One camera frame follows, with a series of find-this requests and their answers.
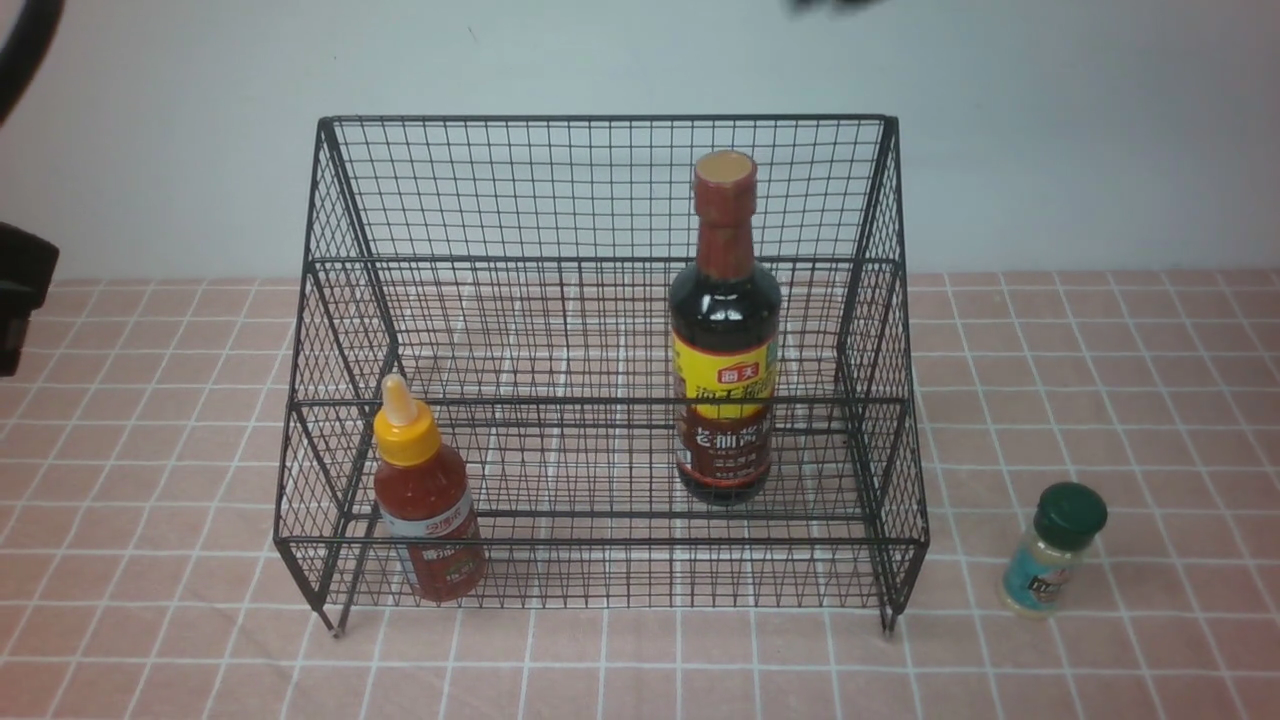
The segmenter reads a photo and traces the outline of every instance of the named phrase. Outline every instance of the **green lid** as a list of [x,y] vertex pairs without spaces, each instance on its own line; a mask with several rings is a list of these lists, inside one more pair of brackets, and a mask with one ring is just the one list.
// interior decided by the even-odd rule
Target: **green lid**
[[1106,501],[1080,483],[1048,486],[1036,507],[1036,534],[1066,552],[1088,547],[1106,524]]

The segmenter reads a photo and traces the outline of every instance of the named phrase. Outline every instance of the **yellow nozzle cap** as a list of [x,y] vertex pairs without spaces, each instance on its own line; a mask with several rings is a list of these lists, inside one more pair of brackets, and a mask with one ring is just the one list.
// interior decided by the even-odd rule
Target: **yellow nozzle cap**
[[383,409],[374,418],[378,455],[401,468],[426,462],[440,450],[440,428],[431,409],[415,400],[404,378],[383,378]]

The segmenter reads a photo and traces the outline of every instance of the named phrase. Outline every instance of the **soy sauce bottle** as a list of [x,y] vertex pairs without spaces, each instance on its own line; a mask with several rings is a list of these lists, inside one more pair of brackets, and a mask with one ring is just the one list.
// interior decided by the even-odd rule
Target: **soy sauce bottle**
[[676,397],[741,400],[690,402],[676,410],[676,471],[703,502],[737,505],[769,477],[771,407],[777,382],[777,279],[755,261],[755,161],[735,150],[694,165],[698,256],[671,283],[672,373]]

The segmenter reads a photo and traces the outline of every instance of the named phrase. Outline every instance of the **wire mesh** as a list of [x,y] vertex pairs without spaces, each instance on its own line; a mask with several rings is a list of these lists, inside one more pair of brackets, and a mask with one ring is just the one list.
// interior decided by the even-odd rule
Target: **wire mesh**
[[[676,478],[666,302],[722,147],[760,165],[783,288],[771,479],[730,509]],[[275,536],[330,628],[422,602],[369,482],[393,370],[468,462],[490,564],[460,605],[905,610],[929,537],[896,120],[326,118],[312,172]]]

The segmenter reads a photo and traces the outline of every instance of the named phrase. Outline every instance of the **white wall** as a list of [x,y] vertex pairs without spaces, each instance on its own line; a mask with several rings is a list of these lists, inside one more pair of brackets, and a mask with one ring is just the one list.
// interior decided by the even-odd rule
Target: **white wall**
[[913,269],[1280,265],[1277,32],[1266,0],[69,0],[0,218],[61,277],[292,275],[325,114],[850,110],[902,119]]

